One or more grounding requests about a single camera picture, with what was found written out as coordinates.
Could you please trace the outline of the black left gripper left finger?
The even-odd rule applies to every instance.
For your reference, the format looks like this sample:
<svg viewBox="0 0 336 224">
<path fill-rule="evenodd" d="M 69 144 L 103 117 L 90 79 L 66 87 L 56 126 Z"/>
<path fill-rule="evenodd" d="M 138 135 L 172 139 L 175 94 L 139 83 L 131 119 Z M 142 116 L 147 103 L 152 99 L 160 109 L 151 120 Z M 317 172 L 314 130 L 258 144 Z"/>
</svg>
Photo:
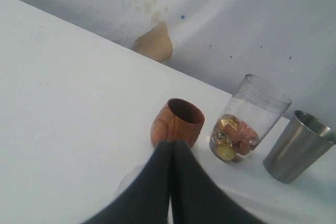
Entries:
<svg viewBox="0 0 336 224">
<path fill-rule="evenodd" d="M 172 150 L 160 143 L 127 189 L 84 223 L 167 223 Z"/>
</svg>

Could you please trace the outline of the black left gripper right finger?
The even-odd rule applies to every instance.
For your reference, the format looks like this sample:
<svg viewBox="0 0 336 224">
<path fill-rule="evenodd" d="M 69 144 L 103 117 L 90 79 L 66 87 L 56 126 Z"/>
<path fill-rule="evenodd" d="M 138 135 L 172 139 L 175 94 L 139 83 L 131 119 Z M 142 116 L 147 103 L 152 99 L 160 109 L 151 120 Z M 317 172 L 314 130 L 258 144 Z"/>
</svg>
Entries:
<svg viewBox="0 0 336 224">
<path fill-rule="evenodd" d="M 211 180 L 183 141 L 172 143 L 169 181 L 174 223 L 264 223 Z"/>
</svg>

